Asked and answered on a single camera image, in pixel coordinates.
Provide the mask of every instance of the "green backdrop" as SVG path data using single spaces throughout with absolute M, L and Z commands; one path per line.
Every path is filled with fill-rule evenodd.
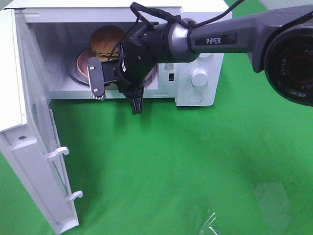
M 247 0 L 234 17 L 265 10 Z M 226 54 L 211 107 L 146 99 L 51 107 L 80 226 L 68 235 L 313 234 L 313 108 L 283 99 L 245 54 Z M 0 234 L 52 235 L 0 157 Z M 204 235 L 213 234 L 208 228 Z

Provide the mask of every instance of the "microwave knob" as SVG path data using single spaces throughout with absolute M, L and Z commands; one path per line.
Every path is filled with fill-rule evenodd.
M 197 69 L 191 74 L 191 82 L 195 87 L 202 87 L 209 81 L 209 77 L 205 70 Z

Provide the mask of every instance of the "toy hamburger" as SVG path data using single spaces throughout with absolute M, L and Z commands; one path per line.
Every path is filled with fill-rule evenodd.
M 123 37 L 125 32 L 114 25 L 103 26 L 95 30 L 90 36 L 89 44 L 91 50 L 96 53 L 100 61 L 108 60 L 111 51 L 115 44 Z M 118 58 L 119 47 L 116 47 L 111 59 Z

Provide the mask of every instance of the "robotic arm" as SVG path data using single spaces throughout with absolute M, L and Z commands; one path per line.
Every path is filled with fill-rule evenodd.
M 247 53 L 253 70 L 265 70 L 269 83 L 283 97 L 313 106 L 313 5 L 207 25 L 179 16 L 157 25 L 138 18 L 146 25 L 119 44 L 118 59 L 89 60 L 94 98 L 103 99 L 104 87 L 116 83 L 137 114 L 142 112 L 144 79 L 157 63 L 192 62 L 200 53 L 232 52 Z

